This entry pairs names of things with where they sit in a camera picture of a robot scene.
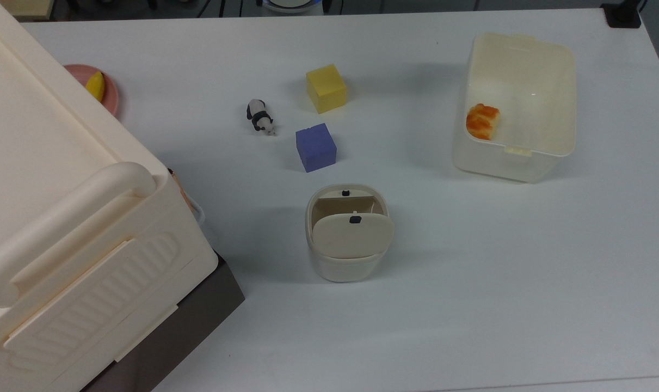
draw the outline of banana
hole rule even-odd
[[[101,102],[104,97],[104,75],[102,72],[96,72],[93,76],[90,76],[85,88]]]

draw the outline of trash can lid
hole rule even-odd
[[[378,213],[338,213],[326,216],[312,229],[315,249],[330,258],[366,258],[387,250],[395,225]]]

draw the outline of dark base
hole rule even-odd
[[[150,392],[244,300],[229,266],[218,267],[179,308],[81,392]]]
[[[619,10],[619,12],[625,13],[625,15],[619,15],[620,19],[618,19],[618,4],[604,3],[600,7],[605,10],[607,24],[613,29],[638,29],[641,26],[641,18],[638,16],[636,9]]]

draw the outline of cable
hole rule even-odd
[[[210,3],[210,2],[211,2],[211,0],[206,0],[206,2],[203,4],[203,7],[202,7],[201,10],[199,11],[199,14],[196,16],[197,19],[200,18],[201,15],[203,15],[203,12],[206,10],[206,7],[208,7],[208,3]],[[221,9],[221,10],[223,9],[223,6],[224,6],[224,5],[225,5],[225,0],[222,0],[221,3],[220,3],[220,9]]]
[[[194,212],[196,213],[194,218],[196,219],[196,222],[199,226],[203,225],[204,221],[206,220],[206,214],[203,212],[203,209],[194,199],[192,199],[191,196],[189,196],[188,193],[184,192],[184,195],[187,196],[189,203],[194,208]]]

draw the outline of bread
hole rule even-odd
[[[478,103],[467,113],[467,131],[478,139],[491,140],[500,118],[501,112],[496,107]]]

